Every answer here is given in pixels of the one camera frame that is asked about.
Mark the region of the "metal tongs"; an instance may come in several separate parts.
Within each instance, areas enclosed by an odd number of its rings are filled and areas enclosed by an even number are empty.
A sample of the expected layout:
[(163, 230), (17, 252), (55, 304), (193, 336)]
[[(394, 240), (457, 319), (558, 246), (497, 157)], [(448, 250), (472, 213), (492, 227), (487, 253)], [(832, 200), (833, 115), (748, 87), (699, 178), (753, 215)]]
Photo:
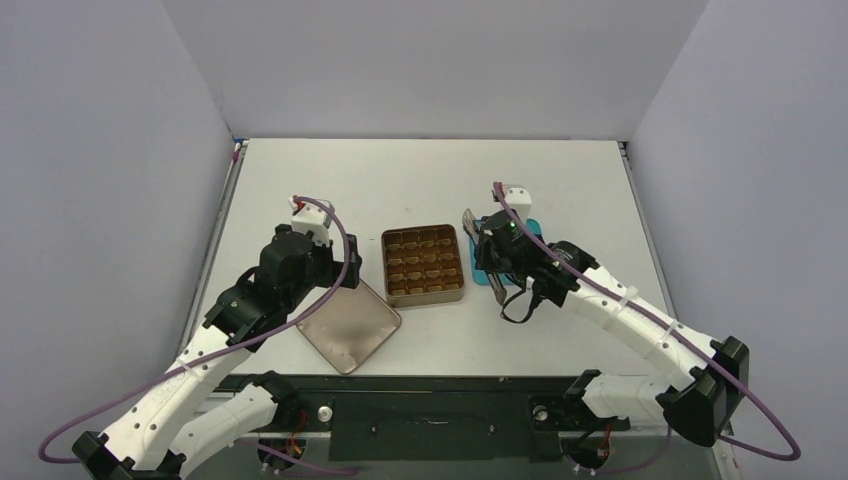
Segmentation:
[[(480, 247), (480, 237), (482, 230), (480, 229), (480, 223), (477, 221), (475, 215), (469, 208), (466, 208), (463, 212), (462, 224), (463, 230), (474, 245), (473, 257), (476, 258), (476, 254), (482, 252), (482, 249)], [(489, 286), (493, 291), (496, 302), (499, 305), (503, 305), (506, 300), (506, 288), (500, 276), (498, 274), (491, 273), (483, 269), (481, 269), (481, 272), (485, 274)]]

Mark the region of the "gold cookie tin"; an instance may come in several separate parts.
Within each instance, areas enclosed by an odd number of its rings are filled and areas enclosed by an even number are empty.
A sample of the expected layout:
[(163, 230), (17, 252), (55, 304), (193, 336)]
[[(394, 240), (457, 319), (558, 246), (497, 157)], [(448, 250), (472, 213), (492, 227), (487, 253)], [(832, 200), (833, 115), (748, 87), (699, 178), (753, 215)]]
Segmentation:
[(458, 302), (465, 278), (456, 229), (404, 227), (381, 235), (386, 300), (396, 308)]

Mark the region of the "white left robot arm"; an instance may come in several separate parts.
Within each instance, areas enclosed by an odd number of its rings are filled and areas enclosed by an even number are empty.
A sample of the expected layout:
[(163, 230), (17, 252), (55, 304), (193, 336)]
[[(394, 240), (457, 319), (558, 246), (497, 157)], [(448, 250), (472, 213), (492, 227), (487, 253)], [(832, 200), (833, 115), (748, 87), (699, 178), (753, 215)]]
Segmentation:
[(291, 427), (298, 402), (291, 388), (261, 375), (227, 404), (197, 416), (196, 409), (316, 288), (314, 313), (340, 288), (358, 286), (357, 238), (343, 235), (336, 260), (324, 226), (281, 224), (257, 265), (224, 290), (162, 380), (137, 393), (136, 403), (102, 432), (86, 431), (72, 446), (94, 479), (184, 479), (238, 437), (269, 425)]

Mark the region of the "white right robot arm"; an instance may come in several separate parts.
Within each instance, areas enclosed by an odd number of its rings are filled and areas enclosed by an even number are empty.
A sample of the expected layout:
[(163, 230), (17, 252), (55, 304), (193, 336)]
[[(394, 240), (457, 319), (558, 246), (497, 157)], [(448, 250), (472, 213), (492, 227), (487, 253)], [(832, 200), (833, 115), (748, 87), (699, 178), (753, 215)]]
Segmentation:
[(595, 323), (657, 371), (616, 376), (585, 371), (564, 400), (566, 418), (578, 427), (598, 419), (664, 421), (684, 439), (713, 446), (743, 399), (750, 350), (683, 325), (619, 282), (592, 255), (568, 241), (547, 243), (525, 233), (505, 211), (462, 218), (475, 267), (507, 306), (503, 281), (528, 293), (530, 312), (544, 301)]

